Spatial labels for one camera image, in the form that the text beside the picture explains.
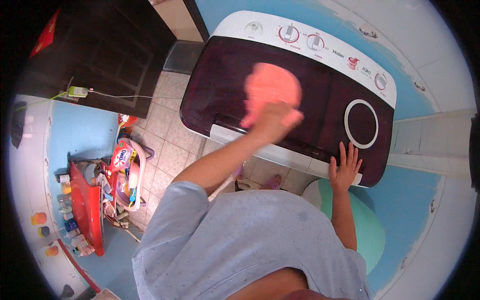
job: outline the person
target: person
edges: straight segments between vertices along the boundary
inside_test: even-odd
[[[361,166],[340,143],[331,158],[331,221],[300,196],[245,190],[207,197],[256,151],[297,124],[264,107],[249,133],[186,168],[167,187],[132,263],[140,299],[370,299],[347,190]]]

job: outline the dark wooden door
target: dark wooden door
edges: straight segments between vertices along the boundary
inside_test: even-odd
[[[71,85],[110,95],[152,96],[175,41],[147,0],[68,1],[53,43],[29,60],[17,92],[50,98],[73,77]],[[150,102],[89,93],[78,104],[145,118]]]

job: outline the green cable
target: green cable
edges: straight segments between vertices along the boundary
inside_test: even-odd
[[[45,100],[42,100],[42,101],[34,102],[34,103],[30,104],[30,105],[37,104],[37,103],[42,103],[42,102],[49,101],[49,100],[53,100],[53,99],[55,99],[55,98],[60,97],[61,95],[66,94],[66,93],[67,93],[67,92],[63,92],[63,93],[60,93],[60,94],[58,94],[58,95],[56,95],[56,96],[53,96],[53,97],[50,98],[50,99],[45,99]],[[25,108],[27,108],[27,105],[25,105],[25,106],[20,106],[20,107],[17,108],[15,111],[19,111],[19,110],[22,110],[22,109],[25,109]]]

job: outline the hand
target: hand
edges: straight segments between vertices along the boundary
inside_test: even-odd
[[[340,142],[340,167],[336,168],[335,157],[330,158],[330,186],[333,193],[347,192],[352,185],[355,176],[359,172],[362,160],[357,162],[359,156],[358,148],[353,147],[352,142],[348,143],[348,158],[345,153],[345,146]]]
[[[301,123],[300,120],[288,127],[282,123],[283,118],[291,110],[291,106],[284,102],[266,104],[249,134],[255,138],[260,147],[281,141]]]

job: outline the washing machine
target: washing machine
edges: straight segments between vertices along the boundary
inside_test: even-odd
[[[339,142],[352,141],[363,159],[354,185],[378,183],[392,134],[392,76],[347,43],[293,20],[250,11],[225,18],[193,69],[180,107],[183,124],[220,143],[245,134],[239,125],[246,113],[244,84],[258,62],[298,78],[305,119],[283,141],[255,155],[328,178],[330,157],[340,161]]]

